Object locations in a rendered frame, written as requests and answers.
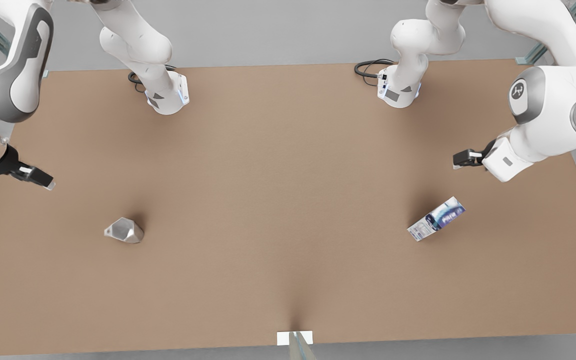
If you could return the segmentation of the white and blue printed carton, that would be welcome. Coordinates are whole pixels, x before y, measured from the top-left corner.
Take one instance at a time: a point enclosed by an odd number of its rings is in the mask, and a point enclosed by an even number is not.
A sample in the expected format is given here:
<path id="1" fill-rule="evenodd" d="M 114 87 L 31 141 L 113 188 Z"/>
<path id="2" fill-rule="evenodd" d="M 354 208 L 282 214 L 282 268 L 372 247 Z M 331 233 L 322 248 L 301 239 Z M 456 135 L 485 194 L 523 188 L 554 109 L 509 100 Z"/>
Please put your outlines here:
<path id="1" fill-rule="evenodd" d="M 453 196 L 407 228 L 407 232 L 420 242 L 454 221 L 466 208 Z"/>

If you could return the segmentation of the silver faceted metal object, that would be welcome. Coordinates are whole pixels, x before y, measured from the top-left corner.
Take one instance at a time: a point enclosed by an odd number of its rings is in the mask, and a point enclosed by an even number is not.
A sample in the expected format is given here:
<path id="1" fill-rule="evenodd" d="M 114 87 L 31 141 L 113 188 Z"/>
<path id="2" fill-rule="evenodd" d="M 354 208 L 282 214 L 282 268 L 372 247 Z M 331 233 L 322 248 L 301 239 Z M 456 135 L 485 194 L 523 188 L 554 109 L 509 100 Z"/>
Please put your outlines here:
<path id="1" fill-rule="evenodd" d="M 138 244 L 145 232 L 134 220 L 119 218 L 103 231 L 103 235 L 126 244 Z"/>

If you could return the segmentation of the silver frame post with white foot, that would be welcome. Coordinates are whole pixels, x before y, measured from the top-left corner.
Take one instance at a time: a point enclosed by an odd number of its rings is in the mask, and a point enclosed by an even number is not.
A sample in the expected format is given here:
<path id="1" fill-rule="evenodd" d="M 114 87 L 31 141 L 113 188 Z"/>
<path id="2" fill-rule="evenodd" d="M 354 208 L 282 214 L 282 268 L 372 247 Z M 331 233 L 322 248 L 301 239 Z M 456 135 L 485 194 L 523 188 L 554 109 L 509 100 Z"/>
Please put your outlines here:
<path id="1" fill-rule="evenodd" d="M 317 360 L 311 345 L 313 331 L 277 332 L 277 346 L 288 346 L 289 360 Z"/>

